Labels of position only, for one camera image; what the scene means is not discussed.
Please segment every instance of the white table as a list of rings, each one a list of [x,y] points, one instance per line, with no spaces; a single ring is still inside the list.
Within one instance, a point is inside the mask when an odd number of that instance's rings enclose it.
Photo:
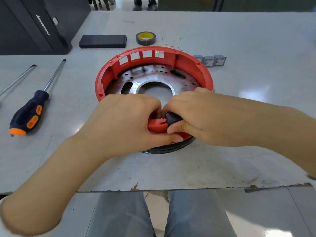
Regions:
[[[217,93],[295,107],[316,118],[316,13],[91,12],[69,55],[0,56],[0,89],[30,65],[38,67],[1,97],[0,193],[18,188],[61,142],[76,133],[98,101],[94,82],[113,56],[137,47],[135,35],[152,31],[156,44],[191,55],[224,55],[210,68]],[[80,49],[84,34],[126,34],[126,49]],[[42,89],[63,58],[50,88],[40,128],[10,137],[13,114]],[[258,147],[227,148],[194,141],[164,155],[131,154],[103,164],[79,189],[91,191],[245,188],[300,185],[305,172],[285,157]]]

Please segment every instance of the yellow tape core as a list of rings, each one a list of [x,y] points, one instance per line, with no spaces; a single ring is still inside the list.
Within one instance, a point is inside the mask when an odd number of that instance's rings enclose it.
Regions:
[[[154,35],[149,32],[142,32],[138,35],[138,37],[142,40],[149,40],[154,38]]]

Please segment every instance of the screwdriver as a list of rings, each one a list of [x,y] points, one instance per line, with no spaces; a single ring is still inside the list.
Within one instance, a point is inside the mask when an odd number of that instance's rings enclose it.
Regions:
[[[9,132],[11,136],[26,135],[35,128],[38,124],[45,102],[49,98],[46,92],[53,80],[58,76],[59,71],[65,64],[66,59],[63,59],[44,90],[37,90],[34,97],[30,99],[21,109],[19,109],[13,116],[10,122]]]
[[[16,78],[13,82],[10,83],[3,91],[1,91],[0,96],[2,96],[7,90],[11,88],[15,83],[17,83],[20,79],[22,79],[24,76],[27,75],[31,70],[33,70],[36,67],[36,65],[30,66],[25,72],[23,72],[18,78]]]

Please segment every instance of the person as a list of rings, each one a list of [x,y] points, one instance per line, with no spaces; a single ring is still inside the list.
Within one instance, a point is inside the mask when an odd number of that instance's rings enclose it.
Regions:
[[[133,11],[142,11],[142,10],[143,10],[142,0],[134,0]],[[147,11],[157,11],[157,10],[158,10],[158,7],[157,7],[156,0],[148,0]]]
[[[183,120],[167,133],[147,129],[149,116],[172,111]],[[206,144],[259,146],[316,177],[316,120],[291,107],[213,93],[173,96],[163,110],[150,95],[108,95],[83,127],[16,191],[2,199],[0,236],[49,236],[82,183],[105,161],[179,142],[187,132]],[[102,194],[87,236],[155,236],[142,192]],[[172,191],[165,236],[236,237],[214,190]]]

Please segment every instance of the person's right hand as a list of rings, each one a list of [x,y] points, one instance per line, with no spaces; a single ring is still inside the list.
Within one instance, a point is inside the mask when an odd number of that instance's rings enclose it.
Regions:
[[[165,105],[166,112],[174,112],[184,120],[172,124],[167,133],[186,132],[204,143],[239,147],[255,145],[258,128],[275,105],[213,93],[205,88],[182,92]]]

